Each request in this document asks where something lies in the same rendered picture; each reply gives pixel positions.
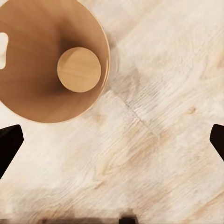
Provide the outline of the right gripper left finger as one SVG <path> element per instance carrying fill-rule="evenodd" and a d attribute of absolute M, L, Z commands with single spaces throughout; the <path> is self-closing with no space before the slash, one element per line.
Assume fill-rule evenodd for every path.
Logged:
<path fill-rule="evenodd" d="M 0 129 L 0 179 L 24 142 L 19 124 Z"/>

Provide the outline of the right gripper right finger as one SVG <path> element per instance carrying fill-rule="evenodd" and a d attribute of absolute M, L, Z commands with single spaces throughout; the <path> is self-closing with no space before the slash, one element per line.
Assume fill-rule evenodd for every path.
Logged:
<path fill-rule="evenodd" d="M 210 133 L 210 141 L 224 160 L 224 126 L 214 124 Z"/>

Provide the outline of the trash can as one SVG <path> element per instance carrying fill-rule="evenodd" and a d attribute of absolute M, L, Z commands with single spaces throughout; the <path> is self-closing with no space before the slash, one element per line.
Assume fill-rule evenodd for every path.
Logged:
<path fill-rule="evenodd" d="M 111 67 L 106 33 L 80 0 L 6 0 L 0 102 L 39 124 L 72 121 L 99 100 Z"/>

